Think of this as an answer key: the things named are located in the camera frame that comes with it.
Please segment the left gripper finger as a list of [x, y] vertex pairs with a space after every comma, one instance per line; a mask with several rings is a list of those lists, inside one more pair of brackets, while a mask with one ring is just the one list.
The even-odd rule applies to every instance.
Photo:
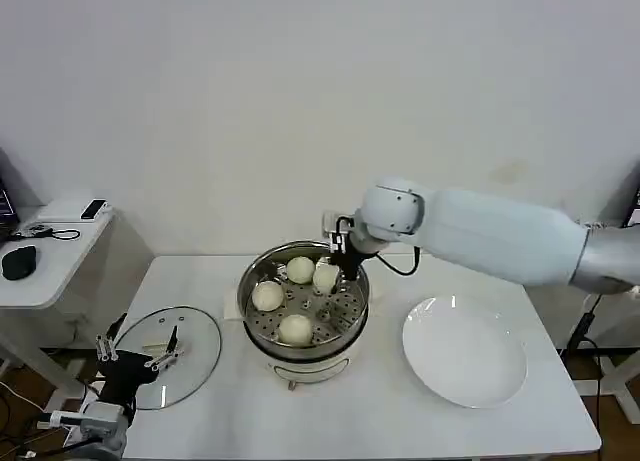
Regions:
[[106, 363], [108, 361], [117, 361], [119, 356], [115, 349], [115, 338], [123, 325], [127, 313], [124, 312], [118, 319], [116, 319], [107, 329], [105, 334], [99, 334], [95, 338], [97, 359]]
[[144, 367], [150, 370], [164, 370], [173, 365], [184, 354], [185, 351], [178, 340], [178, 326], [174, 326], [164, 353], [147, 361]]

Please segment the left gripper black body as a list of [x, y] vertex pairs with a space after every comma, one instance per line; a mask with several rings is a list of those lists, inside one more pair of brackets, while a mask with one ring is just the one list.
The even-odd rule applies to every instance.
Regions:
[[99, 361], [99, 372], [105, 381], [99, 400], [122, 407], [132, 407], [138, 389], [142, 385], [153, 383], [158, 373], [153, 371], [150, 363], [153, 358], [125, 350], [117, 350], [117, 359]]

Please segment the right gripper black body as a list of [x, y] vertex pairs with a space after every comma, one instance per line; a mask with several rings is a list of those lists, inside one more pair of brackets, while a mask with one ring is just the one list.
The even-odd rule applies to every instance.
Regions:
[[359, 240], [353, 233], [332, 234], [330, 263], [337, 266], [344, 278], [354, 281], [360, 266], [375, 256], [375, 246]]

